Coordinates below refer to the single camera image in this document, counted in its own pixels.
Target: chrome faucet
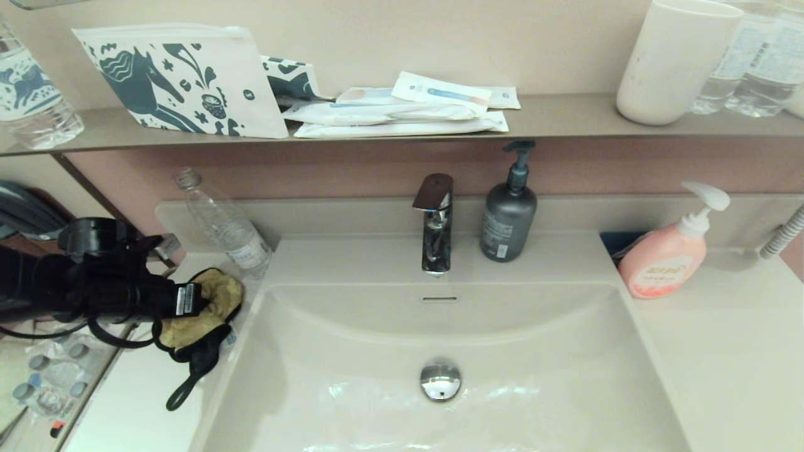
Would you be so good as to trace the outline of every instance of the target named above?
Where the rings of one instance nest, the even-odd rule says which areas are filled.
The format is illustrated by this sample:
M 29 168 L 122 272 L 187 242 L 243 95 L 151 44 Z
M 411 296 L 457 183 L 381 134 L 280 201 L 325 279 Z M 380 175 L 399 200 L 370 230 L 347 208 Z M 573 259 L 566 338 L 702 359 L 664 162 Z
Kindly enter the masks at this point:
M 424 211 L 425 230 L 421 243 L 421 269 L 439 277 L 449 271 L 452 251 L 452 187 L 448 175 L 433 174 L 421 183 L 413 208 Z

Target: vanity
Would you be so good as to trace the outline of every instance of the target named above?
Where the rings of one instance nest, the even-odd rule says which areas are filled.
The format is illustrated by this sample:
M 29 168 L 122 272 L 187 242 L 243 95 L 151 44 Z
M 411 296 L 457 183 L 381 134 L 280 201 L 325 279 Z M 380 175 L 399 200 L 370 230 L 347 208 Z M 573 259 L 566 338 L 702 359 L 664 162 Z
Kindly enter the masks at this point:
M 543 197 L 506 264 L 478 247 L 483 200 L 459 197 L 439 278 L 411 199 L 242 202 L 280 237 L 237 341 L 172 413 L 186 367 L 123 351 L 65 450 L 800 450 L 802 285 L 753 247 L 803 200 L 735 196 L 701 270 L 654 301 L 628 295 L 599 232 L 671 222 L 686 196 Z M 177 281 L 235 271 L 181 203 L 157 215 L 187 249 Z M 449 401 L 420 385 L 439 358 L 460 370 Z

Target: white sink basin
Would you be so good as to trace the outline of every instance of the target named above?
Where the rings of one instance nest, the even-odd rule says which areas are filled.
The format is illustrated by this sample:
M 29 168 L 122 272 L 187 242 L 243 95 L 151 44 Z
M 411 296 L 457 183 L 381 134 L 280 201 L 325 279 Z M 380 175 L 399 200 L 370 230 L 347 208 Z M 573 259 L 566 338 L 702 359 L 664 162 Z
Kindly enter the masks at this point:
M 202 450 L 689 450 L 617 287 L 447 287 L 270 287 Z M 444 403 L 419 385 L 435 357 L 462 373 Z

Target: pink soap bottle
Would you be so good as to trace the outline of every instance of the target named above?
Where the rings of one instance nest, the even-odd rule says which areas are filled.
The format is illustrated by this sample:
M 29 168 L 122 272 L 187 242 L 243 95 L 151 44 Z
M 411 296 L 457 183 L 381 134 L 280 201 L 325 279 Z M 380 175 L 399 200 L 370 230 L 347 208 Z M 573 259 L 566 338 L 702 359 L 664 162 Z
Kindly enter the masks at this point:
M 647 234 L 622 258 L 617 268 L 634 298 L 664 297 L 681 287 L 706 257 L 707 215 L 728 207 L 730 199 L 722 190 L 686 180 L 682 185 L 698 195 L 706 206 L 700 212 L 686 214 L 675 224 Z

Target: label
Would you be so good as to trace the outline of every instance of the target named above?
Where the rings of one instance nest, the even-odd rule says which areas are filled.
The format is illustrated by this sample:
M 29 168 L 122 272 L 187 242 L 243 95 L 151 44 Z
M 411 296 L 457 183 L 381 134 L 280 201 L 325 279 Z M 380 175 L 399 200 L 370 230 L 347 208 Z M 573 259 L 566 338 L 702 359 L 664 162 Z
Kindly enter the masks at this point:
M 684 283 L 692 261 L 692 256 L 685 254 L 652 264 L 637 275 L 634 291 L 645 298 L 670 294 Z
M 494 218 L 488 209 L 483 216 L 483 244 L 491 250 L 495 250 L 497 257 L 503 258 L 508 253 L 508 246 L 506 245 L 511 236 L 514 235 L 514 225 L 505 224 Z
M 500 246 L 497 247 L 497 257 L 503 259 L 505 258 L 506 254 L 508 254 L 508 245 L 501 244 Z
M 256 234 L 243 248 L 226 252 L 227 256 L 244 270 L 260 266 L 268 259 L 269 253 L 268 245 L 265 244 L 259 234 Z
M 61 100 L 28 49 L 0 60 L 0 121 L 15 121 L 51 108 Z
M 751 62 L 749 74 L 781 84 L 804 83 L 804 23 L 782 15 Z
M 193 311 L 193 297 L 195 296 L 195 284 L 190 283 L 178 288 L 176 294 L 176 315 L 182 316 Z
M 746 14 L 712 77 L 721 80 L 743 78 L 772 29 L 773 22 L 767 18 Z

